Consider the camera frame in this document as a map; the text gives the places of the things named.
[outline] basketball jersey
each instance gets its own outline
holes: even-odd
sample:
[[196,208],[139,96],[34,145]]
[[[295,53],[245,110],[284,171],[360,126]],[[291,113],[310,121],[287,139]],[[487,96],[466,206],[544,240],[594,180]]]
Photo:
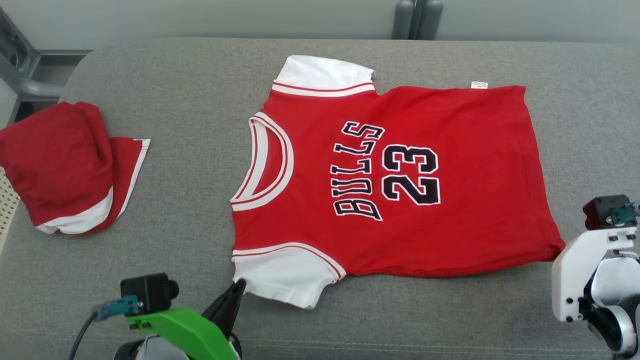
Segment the basketball jersey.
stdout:
[[345,275],[452,277],[550,261],[525,88],[400,86],[363,66],[290,56],[249,120],[252,164],[231,200],[234,280],[313,308]]

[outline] white outline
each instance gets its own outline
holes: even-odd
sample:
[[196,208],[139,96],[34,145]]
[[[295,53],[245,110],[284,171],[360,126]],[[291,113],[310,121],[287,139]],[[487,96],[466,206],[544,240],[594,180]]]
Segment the white outline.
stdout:
[[[334,181],[341,182],[342,184],[333,184]],[[341,197],[344,195],[348,195],[350,193],[353,194],[364,194],[364,195],[372,195],[373,194],[373,182],[371,179],[367,177],[357,177],[355,179],[349,180],[340,180],[331,178],[331,197]],[[364,185],[365,187],[354,187],[358,185]]]
[[251,148],[251,166],[246,172],[244,181],[232,200],[242,199],[253,195],[264,167],[267,163],[267,154],[269,153],[269,140],[267,138],[267,127],[260,122],[256,122],[253,118],[249,119],[249,128],[251,129],[252,148]]
[[129,189],[127,190],[127,196],[122,203],[122,207],[120,208],[120,212],[118,213],[119,218],[120,215],[127,208],[129,203],[129,199],[131,198],[131,193],[133,192],[133,187],[136,185],[136,181],[138,180],[138,174],[140,173],[140,168],[142,167],[142,163],[145,161],[145,157],[147,156],[147,149],[149,149],[149,144],[151,143],[151,139],[134,139],[135,141],[142,142],[140,144],[140,153],[138,154],[138,160],[136,161],[136,166],[133,168],[133,174],[131,175],[131,180],[129,181]]
[[[355,134],[353,133],[348,133],[347,131],[352,131],[351,128],[357,126],[358,131],[354,131]],[[355,121],[347,121],[344,123],[344,126],[342,127],[342,133],[345,135],[349,135],[349,136],[354,136],[356,138],[361,138],[362,135],[364,135],[365,139],[376,139],[376,140],[380,140],[380,138],[382,137],[382,134],[385,133],[385,129],[380,127],[380,126],[375,126],[375,125],[369,125],[369,124],[362,124],[362,126],[360,125],[359,122],[355,122]]]
[[360,159],[360,160],[356,161],[356,163],[358,163],[359,165],[363,165],[363,167],[361,167],[361,168],[341,168],[338,165],[331,165],[331,168],[329,169],[329,173],[333,174],[333,175],[338,175],[338,174],[346,174],[346,175],[371,174],[371,167],[372,167],[371,158]]
[[[433,156],[435,156],[436,167],[435,167],[432,171],[429,171],[429,172],[422,171],[422,170],[420,169],[420,168],[421,168],[421,166],[422,166],[422,165],[427,165],[427,156],[426,156],[426,155],[412,155],[412,160],[413,160],[413,161],[406,161],[406,160],[404,159],[404,154],[406,154],[406,152],[403,152],[403,151],[393,151],[393,152],[391,152],[392,160],[393,160],[393,162],[394,162],[394,163],[398,164],[398,169],[397,169],[397,170],[394,170],[394,169],[388,168],[388,167],[386,166],[386,164],[385,164],[385,155],[386,155],[386,153],[387,153],[387,149],[388,149],[389,147],[391,147],[391,146],[401,146],[401,147],[404,147],[405,151],[411,151],[411,150],[414,150],[414,149],[415,149],[415,150],[428,150],[428,151],[431,151],[431,153],[433,154]],[[402,155],[402,159],[401,159],[400,161],[397,161],[397,160],[396,160],[396,154],[401,154],[401,155]],[[420,163],[417,163],[417,162],[415,161],[415,159],[416,159],[416,158],[424,159],[424,161],[421,161]],[[386,170],[388,170],[388,171],[393,171],[393,172],[400,172],[400,171],[402,170],[402,163],[407,163],[407,164],[418,164],[418,174],[433,174],[434,172],[436,172],[436,171],[438,170],[438,166],[439,166],[439,163],[438,163],[438,154],[436,154],[436,152],[435,152],[435,151],[433,151],[433,149],[431,149],[430,147],[417,147],[417,146],[407,146],[407,145],[404,145],[404,144],[401,144],[401,143],[390,143],[389,145],[387,145],[387,146],[385,147],[385,149],[384,149],[384,150],[382,150],[382,167],[383,167],[383,168],[385,168]]]
[[104,199],[81,213],[70,217],[59,217],[36,226],[36,229],[47,234],[60,230],[65,234],[82,234],[102,224],[109,216],[113,204],[113,186],[109,188]]
[[291,88],[288,86],[279,85],[278,83],[273,83],[273,86],[271,86],[271,89],[272,91],[282,92],[285,94],[300,95],[300,96],[316,96],[316,97],[343,97],[343,96],[359,94],[361,92],[376,91],[376,88],[373,87],[373,84],[370,81],[359,84],[359,85],[355,85],[346,90],[326,89],[325,91],[318,91],[318,90],[313,90],[309,88],[298,89],[298,88]]
[[[342,214],[340,214],[340,213],[338,213],[338,209],[335,207],[335,205],[336,205],[337,203],[339,203],[339,202],[344,202],[344,201],[351,201],[351,202],[354,202],[354,201],[364,201],[364,202],[367,202],[367,203],[368,203],[367,205],[369,205],[369,206],[371,207],[371,209],[372,209],[372,210],[373,210],[373,209],[375,209],[375,210],[376,210],[376,212],[378,213],[379,218],[376,218],[374,215],[367,215],[367,214],[365,214],[365,213],[342,213]],[[367,217],[367,218],[375,219],[375,221],[383,221],[383,219],[382,219],[382,214],[380,213],[380,210],[378,209],[378,207],[376,206],[376,204],[375,204],[373,201],[371,201],[371,200],[367,200],[367,199],[354,199],[354,198],[349,198],[349,199],[340,199],[340,200],[336,200],[336,201],[334,201],[334,202],[333,202],[333,210],[335,211],[335,214],[336,214],[337,216],[339,216],[339,217],[344,217],[344,216],[346,216],[346,215],[360,215],[361,217]]]
[[280,193],[282,193],[285,187],[287,187],[287,184],[289,184],[289,180],[291,180],[291,176],[293,174],[293,148],[287,133],[285,133],[285,131],[276,122],[274,122],[273,119],[263,112],[256,113],[251,120],[257,121],[266,126],[278,137],[280,145],[282,146],[282,165],[280,166],[280,173],[276,179],[263,191],[247,197],[243,196],[238,199],[232,199],[231,206],[234,211],[258,208],[259,206],[263,206],[269,201],[275,199]]
[[360,143],[360,146],[366,146],[366,148],[364,150],[357,150],[354,149],[352,147],[348,147],[348,146],[344,146],[341,143],[335,143],[333,145],[333,151],[334,152],[345,152],[347,154],[351,154],[351,155],[355,155],[355,156],[368,156],[371,155],[373,153],[373,149],[375,149],[376,147],[376,142],[375,141],[364,141]]
[[[432,202],[430,204],[419,204],[414,198],[413,196],[411,196],[411,194],[409,193],[409,191],[407,191],[407,189],[404,186],[401,186],[400,183],[397,182],[392,182],[392,186],[391,186],[391,191],[393,191],[394,194],[396,194],[398,196],[397,199],[391,199],[390,197],[387,196],[387,194],[385,193],[385,180],[390,178],[390,177],[403,177],[407,180],[409,180],[409,183],[411,183],[411,185],[413,185],[413,188],[420,194],[420,195],[427,195],[427,187],[420,184],[420,181],[425,179],[432,179],[435,180],[436,183],[438,184],[436,186],[436,189],[438,190],[438,201],[437,202]],[[418,206],[430,206],[430,205],[438,205],[441,203],[441,198],[440,198],[440,179],[437,177],[427,177],[427,176],[419,176],[418,177],[418,186],[416,186],[413,181],[407,176],[407,175],[395,175],[395,174],[391,174],[391,175],[387,175],[385,177],[382,178],[382,189],[381,189],[381,193],[382,196],[385,197],[385,199],[389,200],[389,201],[400,201],[400,192],[398,190],[396,190],[396,186],[400,186],[400,188],[404,191],[405,194],[407,194],[407,196],[409,196],[409,198],[411,198],[411,200],[413,201],[414,204],[418,205]]]
[[231,254],[231,261],[235,261],[236,258],[238,257],[242,257],[242,258],[248,258],[249,256],[263,256],[266,254],[272,254],[276,251],[281,251],[281,250],[286,250],[286,249],[290,249],[290,248],[294,248],[294,249],[304,249],[309,251],[311,254],[313,254],[315,257],[317,257],[319,260],[321,260],[324,264],[327,265],[327,267],[335,273],[335,271],[338,271],[338,276],[337,276],[337,280],[340,280],[341,278],[345,277],[347,275],[347,272],[344,271],[344,268],[342,266],[340,266],[340,264],[338,264],[338,262],[336,262],[336,260],[334,260],[333,258],[331,258],[331,256],[325,254],[324,252],[316,249],[313,246],[304,244],[304,243],[296,243],[296,242],[291,242],[291,243],[281,243],[278,245],[274,245],[274,246],[269,246],[269,247],[261,247],[261,248],[257,248],[257,249],[248,249],[248,250],[233,250],[232,254]]

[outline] grey cushion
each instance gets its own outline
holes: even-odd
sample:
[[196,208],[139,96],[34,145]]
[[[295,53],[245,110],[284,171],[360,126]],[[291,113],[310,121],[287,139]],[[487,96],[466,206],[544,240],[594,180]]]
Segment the grey cushion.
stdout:
[[[19,208],[0,257],[2,359],[66,357],[92,306],[118,297],[126,277],[167,272],[180,284],[175,306],[197,311],[229,285],[228,200],[250,163],[247,120],[290,54],[375,69],[379,93],[525,85],[565,240],[584,230],[590,198],[640,199],[637,46],[162,38],[109,47],[80,63],[62,99],[99,106],[113,136],[151,138],[147,158],[126,212],[101,233],[46,235]],[[311,311],[247,295],[236,332],[246,359],[608,359],[585,323],[554,318],[550,267],[352,277]],[[121,318],[98,323],[77,358],[111,359],[137,337]]]

